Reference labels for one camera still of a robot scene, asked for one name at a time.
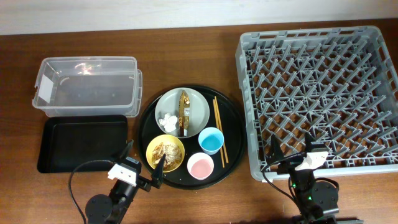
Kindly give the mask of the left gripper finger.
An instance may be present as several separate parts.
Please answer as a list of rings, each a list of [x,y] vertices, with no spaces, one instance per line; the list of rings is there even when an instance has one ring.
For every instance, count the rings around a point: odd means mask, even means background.
[[[122,150],[122,153],[121,153],[121,155],[119,156],[119,160],[124,160],[125,158],[127,158],[127,157],[129,156],[133,144],[134,144],[134,141],[133,141],[133,140],[130,140],[130,141],[126,144],[126,147]]]
[[[161,158],[159,163],[156,165],[151,178],[151,186],[160,189],[162,182],[163,182],[163,169],[164,169],[164,162],[165,162],[166,154],[164,154]]]

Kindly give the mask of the food scraps pile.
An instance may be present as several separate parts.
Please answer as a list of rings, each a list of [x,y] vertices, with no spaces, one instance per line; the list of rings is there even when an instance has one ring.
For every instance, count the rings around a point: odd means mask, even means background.
[[[152,151],[151,162],[153,165],[157,165],[161,158],[165,155],[164,161],[164,171],[170,171],[179,166],[182,162],[182,152],[178,145],[176,144],[164,144],[161,142]]]

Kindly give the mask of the yellow bowl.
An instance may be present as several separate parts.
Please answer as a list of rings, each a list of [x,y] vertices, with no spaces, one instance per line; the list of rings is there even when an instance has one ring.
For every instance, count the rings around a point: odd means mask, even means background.
[[[149,143],[149,145],[147,146],[147,150],[146,150],[146,159],[147,159],[147,162],[149,163],[149,165],[150,165],[153,169],[155,169],[156,166],[153,165],[153,163],[151,162],[151,159],[152,159],[152,151],[153,151],[154,148],[155,148],[156,146],[158,146],[161,142],[163,142],[164,144],[176,144],[176,145],[178,145],[179,148],[181,149],[182,154],[183,154],[183,156],[182,156],[182,162],[183,162],[184,157],[185,157],[185,148],[184,148],[184,146],[183,146],[181,140],[179,140],[179,138],[177,138],[177,137],[175,137],[175,136],[172,136],[172,135],[169,135],[169,134],[163,134],[163,135],[160,135],[160,136],[157,136],[156,138],[154,138],[154,139]]]

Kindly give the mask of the white tissue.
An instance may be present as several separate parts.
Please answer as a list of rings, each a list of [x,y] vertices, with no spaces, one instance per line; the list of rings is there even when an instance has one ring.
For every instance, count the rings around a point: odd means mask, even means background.
[[[164,128],[166,133],[171,133],[177,129],[178,118],[175,115],[166,113],[163,118],[159,119],[159,124]]]

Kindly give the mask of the pink plastic cup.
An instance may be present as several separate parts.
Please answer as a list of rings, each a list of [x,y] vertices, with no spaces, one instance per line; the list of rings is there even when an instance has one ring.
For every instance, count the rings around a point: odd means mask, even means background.
[[[193,154],[187,161],[188,173],[196,180],[207,179],[214,170],[213,159],[203,152]]]

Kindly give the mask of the grey round plate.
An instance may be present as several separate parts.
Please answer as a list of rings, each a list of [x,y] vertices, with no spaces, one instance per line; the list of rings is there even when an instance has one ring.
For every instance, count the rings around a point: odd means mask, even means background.
[[[159,119],[163,118],[166,113],[175,115],[178,118],[178,105],[182,90],[185,90],[190,99],[190,116],[187,137],[179,136],[179,125],[177,129],[171,133],[166,133],[164,128],[159,124]],[[210,107],[205,97],[193,88],[174,88],[163,94],[155,104],[155,121],[158,127],[165,133],[173,135],[177,138],[190,138],[200,133],[208,123],[210,118]]]

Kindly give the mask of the blue plastic cup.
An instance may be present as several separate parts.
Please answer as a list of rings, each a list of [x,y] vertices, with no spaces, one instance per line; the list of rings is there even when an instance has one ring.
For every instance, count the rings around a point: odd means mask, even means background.
[[[224,136],[218,128],[205,128],[199,133],[198,143],[204,153],[214,155],[222,148]]]

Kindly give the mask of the gold snack wrapper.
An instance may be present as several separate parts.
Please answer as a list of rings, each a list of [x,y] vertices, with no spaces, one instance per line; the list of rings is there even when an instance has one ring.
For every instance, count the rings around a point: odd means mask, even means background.
[[[179,136],[187,137],[190,116],[190,99],[185,90],[182,90],[178,105]]]

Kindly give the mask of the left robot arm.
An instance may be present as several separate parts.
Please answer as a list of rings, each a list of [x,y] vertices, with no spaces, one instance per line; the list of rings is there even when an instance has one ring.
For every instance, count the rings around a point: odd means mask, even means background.
[[[111,168],[108,178],[116,183],[107,195],[98,194],[89,199],[85,205],[84,215],[87,223],[121,223],[128,208],[133,203],[138,190],[150,192],[162,185],[165,155],[160,157],[151,178],[140,175],[141,163],[128,156],[133,141],[124,149],[111,155]]]

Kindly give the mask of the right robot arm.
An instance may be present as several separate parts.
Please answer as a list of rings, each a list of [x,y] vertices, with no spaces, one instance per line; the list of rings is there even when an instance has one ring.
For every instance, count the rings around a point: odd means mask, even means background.
[[[267,167],[276,165],[278,174],[288,174],[289,192],[284,192],[273,183],[270,185],[286,195],[299,209],[300,215],[293,217],[294,223],[336,223],[338,182],[314,176],[314,171],[327,159],[329,149],[305,133],[305,149],[286,156],[277,137],[271,136],[271,156]]]

